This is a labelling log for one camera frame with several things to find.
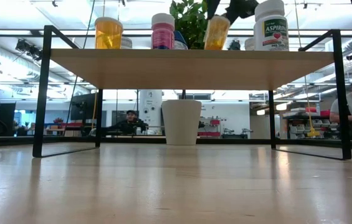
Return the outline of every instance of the black metal frame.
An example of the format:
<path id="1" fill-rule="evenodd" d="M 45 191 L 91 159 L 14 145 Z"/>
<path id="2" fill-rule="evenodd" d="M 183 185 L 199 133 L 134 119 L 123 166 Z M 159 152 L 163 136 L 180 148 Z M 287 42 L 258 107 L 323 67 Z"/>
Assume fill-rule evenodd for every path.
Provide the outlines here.
<path id="1" fill-rule="evenodd" d="M 45 106 L 47 104 L 47 89 L 49 83 L 49 72 L 50 72 L 50 58 L 51 58 L 51 42 L 52 33 L 55 33 L 57 37 L 61 38 L 71 48 L 78 49 L 72 41 L 70 41 L 63 33 L 61 33 L 54 26 L 44 26 L 43 36 L 43 51 L 42 51 L 42 62 L 40 68 L 40 85 L 39 85 L 39 96 L 37 97 L 37 108 L 36 108 L 36 127 L 34 133 L 33 152 L 32 155 L 37 158 L 58 156 L 62 154 L 68 154 L 72 152 L 80 152 L 84 150 L 96 149 L 100 147 L 101 138 L 101 121 L 102 121 L 102 96 L 103 91 L 98 91 L 98 106 L 97 106 L 97 132 L 95 139 L 95 147 L 88 147 L 84 149 L 77 149 L 66 152 L 58 152 L 54 154 L 42 155 L 43 147 L 43 133 L 44 133 L 44 117 L 45 117 Z"/>
<path id="2" fill-rule="evenodd" d="M 277 140 L 275 138 L 274 98 L 273 98 L 273 92 L 269 91 L 270 131 L 271 131 L 271 145 L 273 150 L 282 151 L 282 152 L 291 152 L 291 153 L 308 155 L 308 156 L 317 156 L 317 157 L 323 157 L 327 159 L 338 159 L 338 160 L 351 159 L 348 103 L 346 99 L 345 71 L 343 69 L 343 55 L 342 55 L 342 43 L 341 43 L 340 30 L 338 29 L 329 30 L 327 33 L 323 34 L 321 37 L 317 38 L 312 43 L 308 44 L 306 47 L 300 48 L 299 51 L 307 51 L 308 49 L 320 43 L 322 40 L 324 40 L 327 37 L 332 37 L 332 41 L 333 41 L 333 60 L 335 62 L 336 90 L 338 94 L 338 104 L 339 104 L 342 158 L 335 158 L 335 157 L 329 157 L 329 156 L 321 156 L 321 155 L 308 154 L 303 152 L 293 152 L 293 151 L 277 149 L 275 147 L 275 143 L 277 142 Z"/>

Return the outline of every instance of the wooden floor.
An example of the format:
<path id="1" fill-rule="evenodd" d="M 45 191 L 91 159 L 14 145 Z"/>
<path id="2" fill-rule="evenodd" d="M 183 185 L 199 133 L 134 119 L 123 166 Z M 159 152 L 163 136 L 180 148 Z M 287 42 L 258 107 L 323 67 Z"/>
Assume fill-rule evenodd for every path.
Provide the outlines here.
<path id="1" fill-rule="evenodd" d="M 246 145 L 104 144 L 45 159 L 0 147 L 0 223 L 352 223 L 352 161 Z"/>

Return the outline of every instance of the white pillar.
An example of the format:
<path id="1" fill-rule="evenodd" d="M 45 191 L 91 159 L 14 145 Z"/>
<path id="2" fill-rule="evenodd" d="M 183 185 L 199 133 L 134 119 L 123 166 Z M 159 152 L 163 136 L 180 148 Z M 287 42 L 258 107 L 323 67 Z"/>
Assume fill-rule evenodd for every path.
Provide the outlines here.
<path id="1" fill-rule="evenodd" d="M 162 90 L 140 90 L 140 119 L 149 126 L 161 126 Z"/>

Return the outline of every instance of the white vase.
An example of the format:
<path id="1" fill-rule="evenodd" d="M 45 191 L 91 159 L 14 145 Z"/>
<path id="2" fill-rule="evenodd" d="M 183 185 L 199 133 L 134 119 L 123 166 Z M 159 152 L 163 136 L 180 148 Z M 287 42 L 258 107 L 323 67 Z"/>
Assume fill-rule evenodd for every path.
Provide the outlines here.
<path id="1" fill-rule="evenodd" d="M 196 144 L 201 107 L 202 103 L 195 100 L 167 100 L 162 103 L 167 144 Z"/>

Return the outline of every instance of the white bottle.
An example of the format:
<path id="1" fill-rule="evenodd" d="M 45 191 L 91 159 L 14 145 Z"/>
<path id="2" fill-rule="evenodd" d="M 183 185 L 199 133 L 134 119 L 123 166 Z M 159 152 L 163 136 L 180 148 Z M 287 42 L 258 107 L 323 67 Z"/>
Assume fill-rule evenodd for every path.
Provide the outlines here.
<path id="1" fill-rule="evenodd" d="M 267 0 L 255 9 L 255 50 L 289 51 L 288 21 L 283 1 Z"/>

